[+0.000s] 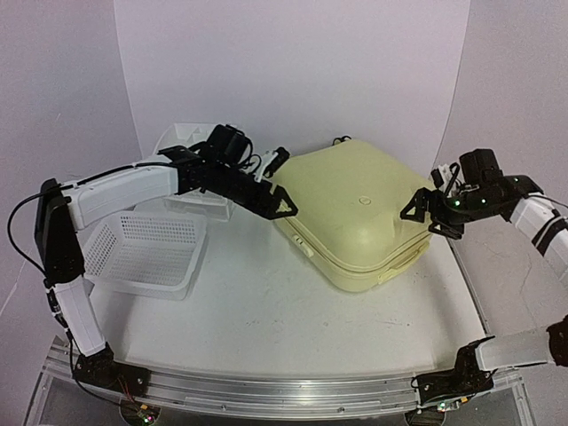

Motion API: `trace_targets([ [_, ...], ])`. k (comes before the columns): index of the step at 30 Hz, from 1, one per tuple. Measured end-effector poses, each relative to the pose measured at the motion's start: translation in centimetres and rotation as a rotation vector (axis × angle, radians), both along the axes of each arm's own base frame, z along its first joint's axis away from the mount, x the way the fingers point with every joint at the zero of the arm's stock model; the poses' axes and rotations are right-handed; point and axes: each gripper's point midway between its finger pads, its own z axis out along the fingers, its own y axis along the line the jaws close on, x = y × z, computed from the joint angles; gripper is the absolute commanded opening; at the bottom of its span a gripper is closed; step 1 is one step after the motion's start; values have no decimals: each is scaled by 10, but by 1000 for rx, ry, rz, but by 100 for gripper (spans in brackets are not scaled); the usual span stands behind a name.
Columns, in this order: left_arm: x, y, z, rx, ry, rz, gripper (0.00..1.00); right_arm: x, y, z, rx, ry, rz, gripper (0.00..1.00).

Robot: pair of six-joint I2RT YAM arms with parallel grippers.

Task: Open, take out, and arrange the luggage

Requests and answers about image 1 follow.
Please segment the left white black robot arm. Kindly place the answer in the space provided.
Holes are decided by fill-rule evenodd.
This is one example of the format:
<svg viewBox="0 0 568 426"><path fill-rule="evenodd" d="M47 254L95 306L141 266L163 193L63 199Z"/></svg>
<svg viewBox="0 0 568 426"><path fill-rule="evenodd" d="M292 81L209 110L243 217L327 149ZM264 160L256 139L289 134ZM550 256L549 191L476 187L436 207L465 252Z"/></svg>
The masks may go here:
<svg viewBox="0 0 568 426"><path fill-rule="evenodd" d="M87 292L78 232L139 203L194 190L223 196L268 220L296 215L287 191L269 181L289 159L289 151L278 147L249 169L253 154L252 142L241 130L218 124L193 146L166 147L144 162L73 183L52 178L42 184L35 244L51 312L79 351L71 366L76 381L116 391L132 386L139 394L149 376L143 367L115 361L102 335Z"/></svg>

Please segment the pale yellow hard suitcase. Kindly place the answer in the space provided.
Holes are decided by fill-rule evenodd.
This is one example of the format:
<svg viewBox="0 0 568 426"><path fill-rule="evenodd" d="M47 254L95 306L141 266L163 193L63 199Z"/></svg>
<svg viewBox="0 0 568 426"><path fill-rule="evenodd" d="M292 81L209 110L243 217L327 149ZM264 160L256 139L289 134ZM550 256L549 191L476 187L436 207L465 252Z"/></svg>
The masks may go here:
<svg viewBox="0 0 568 426"><path fill-rule="evenodd" d="M276 225L335 287L359 293L395 278L430 245L401 210L431 182L358 139L290 158L272 177L298 212Z"/></svg>

